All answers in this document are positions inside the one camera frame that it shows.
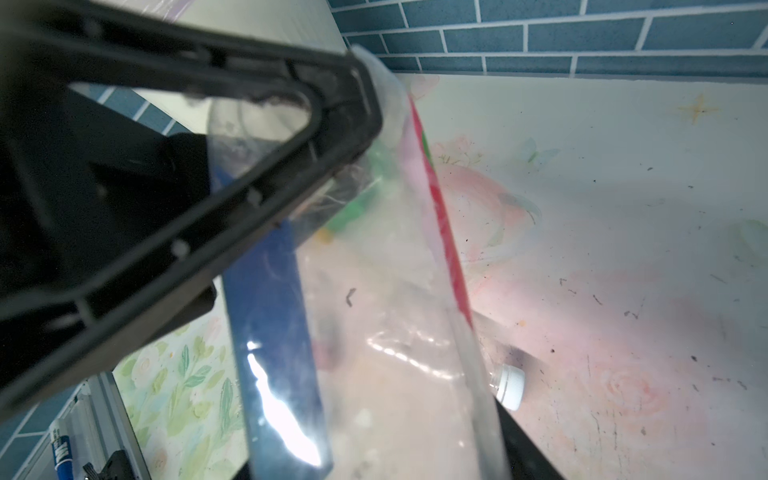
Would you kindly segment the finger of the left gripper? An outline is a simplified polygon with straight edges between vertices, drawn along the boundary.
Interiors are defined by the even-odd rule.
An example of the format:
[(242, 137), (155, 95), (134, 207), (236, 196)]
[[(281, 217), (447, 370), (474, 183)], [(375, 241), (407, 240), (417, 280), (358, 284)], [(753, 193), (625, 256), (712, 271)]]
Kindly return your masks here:
[[(209, 189), (213, 133), (163, 136), (77, 83), (284, 101), (307, 115)], [(360, 58), (90, 1), (1, 5), (1, 416), (208, 312), (214, 278), (378, 136)]]

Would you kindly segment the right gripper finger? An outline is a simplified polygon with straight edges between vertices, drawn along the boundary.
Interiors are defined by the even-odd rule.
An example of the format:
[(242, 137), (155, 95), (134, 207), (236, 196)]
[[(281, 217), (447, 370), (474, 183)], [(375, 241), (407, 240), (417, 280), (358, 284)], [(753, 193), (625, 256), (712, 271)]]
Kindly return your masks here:
[(510, 413), (497, 402), (503, 443), (514, 480), (563, 480), (564, 477), (539, 450)]

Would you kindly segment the clear bottle white cap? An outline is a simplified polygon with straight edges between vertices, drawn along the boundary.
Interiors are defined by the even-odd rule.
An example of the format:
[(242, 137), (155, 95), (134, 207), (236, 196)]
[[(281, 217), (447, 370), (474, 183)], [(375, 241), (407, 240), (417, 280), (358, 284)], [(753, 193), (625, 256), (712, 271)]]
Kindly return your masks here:
[(474, 312), (473, 325), (492, 393), (506, 410), (517, 411), (525, 392), (523, 352), (511, 345), (500, 323)]

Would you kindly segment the clear bottle blue cap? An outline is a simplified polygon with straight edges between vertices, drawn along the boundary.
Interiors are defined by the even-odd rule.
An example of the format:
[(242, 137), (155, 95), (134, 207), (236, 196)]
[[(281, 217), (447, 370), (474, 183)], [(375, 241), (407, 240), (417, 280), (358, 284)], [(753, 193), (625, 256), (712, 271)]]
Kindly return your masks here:
[(247, 431), (241, 477), (506, 479), (422, 124), (383, 62), (351, 53), (382, 108), (370, 147), (392, 150), (393, 176), (360, 219), (331, 234), (325, 195), (347, 166), (224, 272)]

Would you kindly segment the green plastic bottle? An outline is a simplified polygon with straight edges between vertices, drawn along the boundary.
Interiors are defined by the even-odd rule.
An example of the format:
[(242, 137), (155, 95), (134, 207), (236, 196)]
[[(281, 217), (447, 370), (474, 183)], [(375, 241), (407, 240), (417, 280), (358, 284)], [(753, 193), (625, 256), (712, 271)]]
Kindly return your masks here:
[(392, 150), (376, 142), (342, 172), (325, 195), (335, 204), (335, 210), (323, 225), (324, 230), (338, 234), (374, 205), (393, 176), (392, 160)]

